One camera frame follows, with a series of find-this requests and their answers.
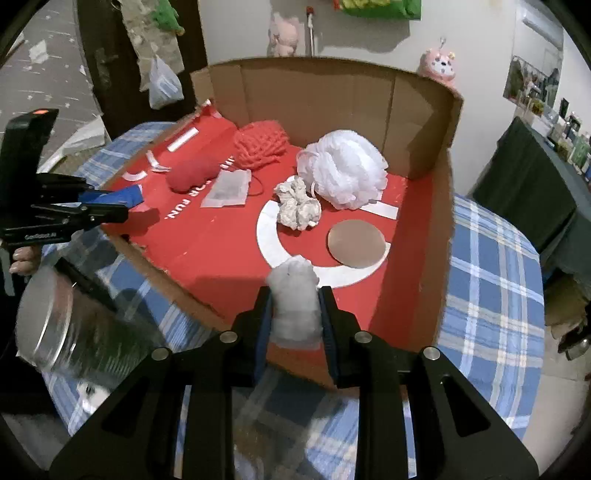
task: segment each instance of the white wall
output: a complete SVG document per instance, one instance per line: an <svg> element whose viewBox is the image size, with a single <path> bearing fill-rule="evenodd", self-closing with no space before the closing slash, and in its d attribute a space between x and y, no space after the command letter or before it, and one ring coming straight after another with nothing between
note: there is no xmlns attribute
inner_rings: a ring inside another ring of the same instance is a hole
<svg viewBox="0 0 591 480"><path fill-rule="evenodd" d="M421 55L438 47L441 36L447 37L444 49L456 53L456 87L465 99L452 147L454 186L466 194L515 111L515 105L502 95L512 56L517 0L423 0L421 21L411 22L349 17L334 11L330 0L200 0L209 62L266 55L273 11L297 16L303 39L306 5L316 10L317 54L321 56L416 71ZM298 54L305 54L303 42Z"/></svg>
<svg viewBox="0 0 591 480"><path fill-rule="evenodd" d="M564 32L564 60L554 110L566 98L569 113L575 111L583 121L581 131L591 132L591 70L569 34Z"/></svg>

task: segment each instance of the metal screw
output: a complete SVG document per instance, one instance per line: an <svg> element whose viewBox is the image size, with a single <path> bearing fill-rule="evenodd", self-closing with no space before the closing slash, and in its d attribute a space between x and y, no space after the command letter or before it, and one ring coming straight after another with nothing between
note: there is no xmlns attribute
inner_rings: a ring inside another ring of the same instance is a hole
<svg viewBox="0 0 591 480"><path fill-rule="evenodd" d="M152 359L160 362L168 358L169 352L167 348L160 347L152 352Z"/></svg>
<svg viewBox="0 0 591 480"><path fill-rule="evenodd" d="M428 346L423 350L423 355L429 360L437 360L441 356L441 352L433 346Z"/></svg>
<svg viewBox="0 0 591 480"><path fill-rule="evenodd" d="M236 340L238 340L238 335L236 334L236 332L233 332L231 330L223 332L220 335L220 342L222 343L234 343Z"/></svg>
<svg viewBox="0 0 591 480"><path fill-rule="evenodd" d="M369 332L365 332L365 331L361 331L361 332L357 332L355 334L355 341L357 343L369 343L371 342L372 336L371 333Z"/></svg>

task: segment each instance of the pink plush toy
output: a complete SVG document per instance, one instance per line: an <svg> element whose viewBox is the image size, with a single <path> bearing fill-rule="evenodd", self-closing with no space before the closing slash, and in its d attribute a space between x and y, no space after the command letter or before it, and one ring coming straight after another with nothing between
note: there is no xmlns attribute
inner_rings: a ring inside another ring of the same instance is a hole
<svg viewBox="0 0 591 480"><path fill-rule="evenodd" d="M444 43L445 41L442 40L441 47L438 50L430 48L425 52L425 55L421 59L421 74L455 90L453 79L456 77L456 72L452 67L452 60L456 56L453 52L450 52L448 55L444 55L441 52Z"/></svg>
<svg viewBox="0 0 591 480"><path fill-rule="evenodd" d="M274 57L292 57L296 53L298 43L299 22L296 17L284 19L275 13L269 29L271 36L271 52Z"/></svg>

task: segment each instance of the grey wallpaper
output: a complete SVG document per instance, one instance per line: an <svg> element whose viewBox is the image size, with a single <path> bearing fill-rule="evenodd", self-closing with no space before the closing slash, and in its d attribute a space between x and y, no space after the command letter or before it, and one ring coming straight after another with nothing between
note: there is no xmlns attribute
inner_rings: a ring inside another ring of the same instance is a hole
<svg viewBox="0 0 591 480"><path fill-rule="evenodd" d="M43 159L100 115L77 36L75 2L50 0L25 27L25 43L0 68L0 139L14 116L40 107L60 110Z"/></svg>

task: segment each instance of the hand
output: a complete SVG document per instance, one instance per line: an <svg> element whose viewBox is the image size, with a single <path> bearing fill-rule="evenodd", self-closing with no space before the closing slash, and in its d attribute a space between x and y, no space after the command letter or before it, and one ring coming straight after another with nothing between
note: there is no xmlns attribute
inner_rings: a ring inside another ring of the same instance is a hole
<svg viewBox="0 0 591 480"><path fill-rule="evenodd" d="M18 275L33 275L41 264L41 247L20 247L14 251L12 259L15 261L10 266L10 273Z"/></svg>

